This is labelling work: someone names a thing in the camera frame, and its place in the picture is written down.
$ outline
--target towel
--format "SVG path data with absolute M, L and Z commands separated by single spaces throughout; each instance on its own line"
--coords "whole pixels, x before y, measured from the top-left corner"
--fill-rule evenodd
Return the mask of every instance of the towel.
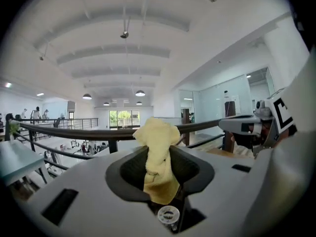
M 144 192 L 151 201 L 169 204 L 176 196 L 179 183 L 171 170 L 170 145 L 180 140 L 180 132 L 158 118 L 149 118 L 133 136 L 143 146 L 148 146 Z

